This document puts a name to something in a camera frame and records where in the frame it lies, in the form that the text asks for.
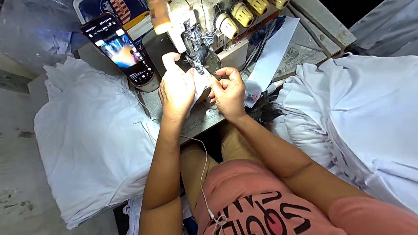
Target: smartphone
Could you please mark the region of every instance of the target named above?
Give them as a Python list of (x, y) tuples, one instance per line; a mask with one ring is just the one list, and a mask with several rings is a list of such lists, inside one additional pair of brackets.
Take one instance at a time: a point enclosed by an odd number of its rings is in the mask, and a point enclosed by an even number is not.
[(144, 86), (154, 77), (153, 64), (135, 46), (117, 16), (104, 13), (82, 25), (81, 31), (134, 86)]

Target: black lettering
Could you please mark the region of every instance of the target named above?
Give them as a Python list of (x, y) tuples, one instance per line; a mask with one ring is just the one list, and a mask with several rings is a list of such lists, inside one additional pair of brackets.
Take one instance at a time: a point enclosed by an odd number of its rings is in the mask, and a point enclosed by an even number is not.
[(244, 211), (242, 210), (241, 204), (238, 200), (236, 200), (235, 202), (233, 202), (234, 206), (238, 209), (238, 211), (240, 213), (243, 213)]
[(252, 195), (247, 196), (247, 197), (244, 197), (244, 198), (245, 198), (245, 200), (247, 200), (247, 202), (250, 204), (250, 206), (251, 206), (252, 208), (254, 208), (254, 204), (253, 204), (253, 202), (252, 202)]
[(306, 230), (308, 230), (309, 228), (311, 228), (311, 222), (308, 219), (305, 219), (305, 218), (301, 217), (300, 215), (284, 212), (283, 209), (286, 208), (286, 207), (299, 209), (299, 210), (304, 210), (304, 211), (309, 211), (309, 212), (311, 212), (311, 210), (306, 208), (306, 207), (303, 207), (303, 206), (292, 205), (292, 204), (288, 204), (288, 203), (280, 204), (280, 213), (282, 213), (283, 217), (285, 217), (286, 219), (289, 220), (289, 219), (294, 218), (294, 217), (304, 219), (304, 222), (301, 225), (299, 225), (299, 226), (297, 226), (293, 229), (296, 234), (301, 234), (301, 233), (305, 232)]
[(282, 225), (282, 233), (281, 233), (281, 235), (286, 235), (287, 234), (287, 230), (286, 230), (286, 225), (285, 225), (285, 223), (284, 223), (284, 221), (283, 221), (283, 219), (280, 217), (280, 215), (279, 215), (279, 213), (277, 213), (277, 211), (275, 211), (275, 210), (273, 210), (273, 209), (264, 209), (263, 208), (263, 206), (258, 202), (258, 201), (255, 201), (255, 204), (260, 208), (260, 210), (263, 212), (263, 214), (264, 214), (264, 222), (265, 222), (265, 225), (267, 226), (267, 230), (270, 232), (270, 234), (271, 235), (277, 235), (277, 234), (275, 234), (274, 232), (273, 232), (273, 230), (271, 229), (271, 227), (270, 227), (270, 224), (268, 223), (268, 221), (267, 221), (267, 219), (272, 223), (272, 224), (275, 224), (276, 222), (273, 220), (273, 218), (270, 216), (270, 214), (273, 214), (273, 215), (275, 215), (278, 219), (279, 219), (279, 221), (280, 221), (280, 224)]
[(251, 222), (256, 222), (260, 226), (261, 231), (263, 232), (263, 234), (267, 235), (267, 233), (265, 231), (265, 228), (264, 228), (263, 224), (261, 223), (261, 221), (257, 217), (252, 216), (252, 215), (247, 218), (247, 222), (246, 222), (248, 235), (255, 235), (254, 233), (251, 233), (251, 229), (250, 229)]
[(266, 199), (261, 200), (263, 205), (266, 204), (266, 203), (269, 203), (269, 202), (272, 202), (272, 201), (275, 201), (275, 200), (279, 200), (280, 198), (282, 198), (282, 194), (280, 192), (276, 191), (276, 193), (277, 193), (277, 196), (275, 196), (275, 197), (268, 197)]
[(228, 212), (228, 206), (226, 206), (224, 209), (222, 209), (222, 211), (224, 212), (224, 215), (229, 218), (229, 212)]
[(244, 230), (242, 229), (240, 220), (237, 220), (238, 228), (240, 229), (241, 235), (244, 235)]
[(266, 210), (262, 207), (262, 205), (258, 202), (255, 201), (255, 204), (260, 208), (260, 210), (263, 212), (264, 217), (267, 217), (271, 223), (275, 223), (274, 220), (269, 216), (269, 214), (266, 212)]

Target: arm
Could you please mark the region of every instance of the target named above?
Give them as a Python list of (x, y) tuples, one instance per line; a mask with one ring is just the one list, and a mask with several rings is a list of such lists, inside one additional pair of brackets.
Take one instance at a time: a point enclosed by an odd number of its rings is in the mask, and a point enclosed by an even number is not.
[(369, 197), (314, 162), (297, 147), (275, 136), (245, 113), (245, 85), (234, 68), (222, 68), (217, 75), (229, 80), (211, 78), (209, 95), (225, 118), (244, 136), (260, 155), (264, 164), (297, 196), (316, 205), (326, 215), (330, 205), (343, 197)]
[(174, 60), (180, 55), (163, 56), (167, 69), (159, 95), (163, 105), (160, 132), (150, 172), (145, 183), (139, 234), (183, 234), (180, 187), (180, 133), (194, 98), (193, 70), (184, 73)]

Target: hand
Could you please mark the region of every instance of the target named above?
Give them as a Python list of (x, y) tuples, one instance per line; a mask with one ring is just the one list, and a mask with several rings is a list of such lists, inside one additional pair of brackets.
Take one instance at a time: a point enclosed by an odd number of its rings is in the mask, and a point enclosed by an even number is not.
[(193, 80), (194, 69), (184, 73), (174, 62), (179, 59), (180, 54), (175, 52), (163, 55), (162, 60), (167, 72), (161, 80), (158, 95), (163, 104), (163, 117), (183, 122), (196, 91)]
[(244, 109), (245, 84), (236, 68), (222, 68), (215, 73), (220, 76), (228, 75), (229, 79), (218, 81), (214, 76), (210, 76), (212, 91), (209, 97), (212, 98), (211, 102), (216, 101), (221, 114), (233, 123), (246, 115)]

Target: lap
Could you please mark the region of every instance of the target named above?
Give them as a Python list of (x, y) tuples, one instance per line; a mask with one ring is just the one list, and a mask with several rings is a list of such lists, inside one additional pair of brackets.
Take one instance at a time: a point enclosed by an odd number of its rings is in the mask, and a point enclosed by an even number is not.
[[(258, 154), (236, 128), (232, 127), (229, 123), (219, 128), (220, 133), (224, 136), (221, 146), (224, 161), (249, 159), (261, 163)], [(206, 153), (197, 144), (182, 148), (180, 154), (180, 173), (189, 207), (194, 215), (196, 215), (197, 198), (201, 192), (200, 183), (203, 184), (208, 172), (213, 167), (219, 165), (219, 163), (208, 155), (206, 168), (202, 177), (205, 162)]]

